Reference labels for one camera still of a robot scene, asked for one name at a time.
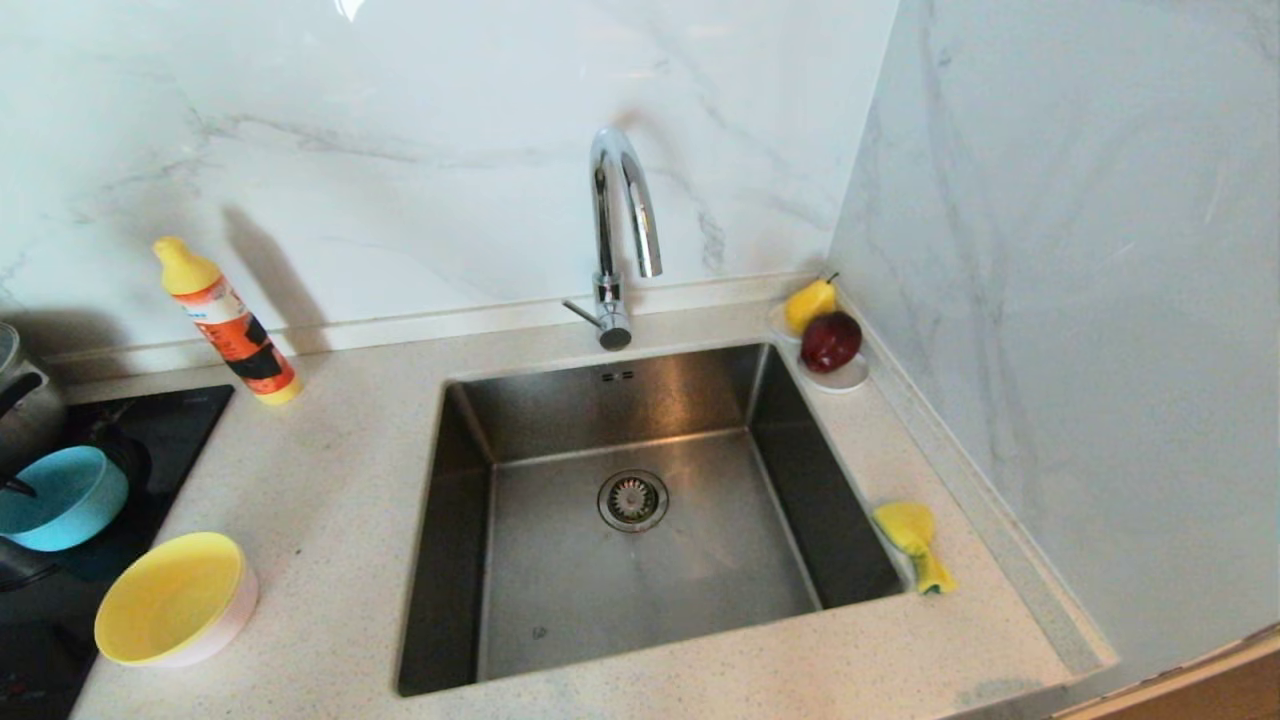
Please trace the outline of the chrome gooseneck faucet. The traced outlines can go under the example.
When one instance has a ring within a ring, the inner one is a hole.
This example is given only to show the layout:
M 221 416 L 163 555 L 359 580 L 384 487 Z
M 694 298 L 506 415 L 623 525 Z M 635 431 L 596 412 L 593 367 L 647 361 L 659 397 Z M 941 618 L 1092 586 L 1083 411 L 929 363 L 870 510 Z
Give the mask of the chrome gooseneck faucet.
M 605 126 L 594 135 L 589 152 L 596 247 L 596 270 L 591 278 L 594 309 L 588 311 L 567 299 L 562 306 L 596 329 L 596 341 L 605 351 L 620 351 L 631 343 L 632 333 L 623 297 L 623 275 L 614 264 L 612 174 L 617 174 L 621 182 L 640 277 L 650 279 L 663 274 L 657 215 L 645 170 L 630 137 L 618 127 Z

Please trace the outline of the yellow green sponge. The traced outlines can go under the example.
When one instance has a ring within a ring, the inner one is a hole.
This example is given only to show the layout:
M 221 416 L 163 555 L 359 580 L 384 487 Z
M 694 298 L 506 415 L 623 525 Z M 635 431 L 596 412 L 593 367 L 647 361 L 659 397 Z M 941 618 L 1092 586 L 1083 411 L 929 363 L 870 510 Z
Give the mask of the yellow green sponge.
M 872 516 L 890 543 L 910 560 L 919 594 L 955 592 L 955 579 L 934 551 L 934 516 L 924 503 L 883 503 Z

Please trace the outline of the yellow capped dish soap bottle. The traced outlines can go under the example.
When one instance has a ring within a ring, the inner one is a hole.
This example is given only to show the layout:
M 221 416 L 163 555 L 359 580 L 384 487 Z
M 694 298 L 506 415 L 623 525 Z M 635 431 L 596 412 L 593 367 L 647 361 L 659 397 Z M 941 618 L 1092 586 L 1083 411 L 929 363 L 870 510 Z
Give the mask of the yellow capped dish soap bottle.
M 165 291 L 257 400 L 280 406 L 301 395 L 303 383 L 291 361 L 218 264 L 177 236 L 156 240 L 152 251 L 161 264 Z

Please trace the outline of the pink plastic bowl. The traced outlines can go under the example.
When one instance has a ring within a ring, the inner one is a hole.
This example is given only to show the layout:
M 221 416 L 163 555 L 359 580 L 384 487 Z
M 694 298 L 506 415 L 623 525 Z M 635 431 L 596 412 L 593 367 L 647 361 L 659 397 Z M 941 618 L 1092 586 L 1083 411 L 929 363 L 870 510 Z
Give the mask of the pink plastic bowl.
M 188 667 L 211 659 L 247 626 L 257 602 L 259 579 L 246 561 L 233 582 L 191 582 L 174 591 L 161 611 L 168 648 L 154 664 Z

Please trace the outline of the yellow plastic bowl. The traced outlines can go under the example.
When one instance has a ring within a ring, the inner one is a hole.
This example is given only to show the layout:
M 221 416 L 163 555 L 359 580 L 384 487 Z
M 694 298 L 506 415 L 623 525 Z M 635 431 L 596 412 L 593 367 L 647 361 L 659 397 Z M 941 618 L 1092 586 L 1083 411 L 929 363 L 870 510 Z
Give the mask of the yellow plastic bowl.
M 233 582 L 243 561 L 251 566 L 241 546 L 216 532 L 189 533 L 155 546 L 104 596 L 93 624 L 99 652 L 122 666 L 157 667 L 155 659 L 168 648 L 161 611 L 170 594 L 191 582 Z

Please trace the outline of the blue plastic bowl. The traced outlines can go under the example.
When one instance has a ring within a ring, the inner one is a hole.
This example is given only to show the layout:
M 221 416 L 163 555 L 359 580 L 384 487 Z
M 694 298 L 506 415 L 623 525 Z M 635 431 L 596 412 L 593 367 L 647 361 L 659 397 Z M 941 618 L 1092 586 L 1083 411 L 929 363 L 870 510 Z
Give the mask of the blue plastic bowl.
M 0 491 L 0 537 L 38 552 L 92 539 L 116 519 L 129 493 L 124 470 L 87 445 L 58 450 L 15 478 L 35 495 Z

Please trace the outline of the stainless steel sink basin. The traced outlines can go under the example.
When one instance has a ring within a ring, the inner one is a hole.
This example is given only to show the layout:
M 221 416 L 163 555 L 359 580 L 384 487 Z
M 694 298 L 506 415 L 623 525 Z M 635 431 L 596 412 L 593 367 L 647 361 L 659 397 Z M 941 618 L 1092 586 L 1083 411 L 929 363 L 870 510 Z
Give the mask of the stainless steel sink basin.
M 776 346 L 442 387 L 404 698 L 882 600 L 902 573 Z M 669 491 L 609 528 L 617 471 Z

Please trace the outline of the round metal drain strainer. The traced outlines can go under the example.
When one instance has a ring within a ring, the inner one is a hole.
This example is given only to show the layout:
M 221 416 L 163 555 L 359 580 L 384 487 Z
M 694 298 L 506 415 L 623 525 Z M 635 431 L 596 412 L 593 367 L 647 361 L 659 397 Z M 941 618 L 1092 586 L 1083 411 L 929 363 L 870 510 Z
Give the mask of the round metal drain strainer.
M 612 529 L 637 534 L 657 527 L 669 509 L 669 491 L 654 473 L 617 471 L 596 493 L 596 511 Z

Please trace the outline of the yellow pear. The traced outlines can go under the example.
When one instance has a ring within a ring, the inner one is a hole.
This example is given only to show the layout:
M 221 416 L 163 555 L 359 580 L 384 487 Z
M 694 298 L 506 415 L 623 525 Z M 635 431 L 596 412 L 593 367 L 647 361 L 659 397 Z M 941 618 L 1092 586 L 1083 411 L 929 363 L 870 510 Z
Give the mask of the yellow pear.
M 790 334 L 803 336 L 812 320 L 837 309 L 836 277 L 838 277 L 837 272 L 819 277 L 786 300 L 783 324 Z

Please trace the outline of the dark red apple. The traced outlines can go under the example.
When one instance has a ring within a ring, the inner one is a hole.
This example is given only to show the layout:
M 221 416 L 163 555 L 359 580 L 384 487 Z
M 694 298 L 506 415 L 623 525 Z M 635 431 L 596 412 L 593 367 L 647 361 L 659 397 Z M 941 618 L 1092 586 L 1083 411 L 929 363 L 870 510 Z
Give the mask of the dark red apple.
M 842 311 L 814 316 L 803 333 L 800 361 L 815 374 L 829 374 L 849 365 L 859 352 L 863 328 Z

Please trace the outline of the black induction cooktop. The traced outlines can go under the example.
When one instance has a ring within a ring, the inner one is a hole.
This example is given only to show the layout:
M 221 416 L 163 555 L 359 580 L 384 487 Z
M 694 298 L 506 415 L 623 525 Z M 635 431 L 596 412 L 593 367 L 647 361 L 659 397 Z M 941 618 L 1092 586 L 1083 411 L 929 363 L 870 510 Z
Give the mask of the black induction cooktop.
M 152 546 L 233 393 L 210 386 L 69 409 L 55 448 L 100 448 L 128 480 L 122 511 L 83 544 L 40 552 L 10 542 L 3 528 L 33 500 L 0 489 L 0 720 L 69 719 L 99 659 L 104 596 Z

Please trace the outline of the steel cooking pot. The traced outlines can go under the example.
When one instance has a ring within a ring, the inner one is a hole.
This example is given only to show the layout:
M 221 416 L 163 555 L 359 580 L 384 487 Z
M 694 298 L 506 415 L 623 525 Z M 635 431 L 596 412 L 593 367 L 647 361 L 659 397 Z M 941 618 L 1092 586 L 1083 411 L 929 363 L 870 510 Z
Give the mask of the steel cooking pot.
M 60 386 L 20 332 L 0 322 L 0 471 L 50 452 L 67 421 Z

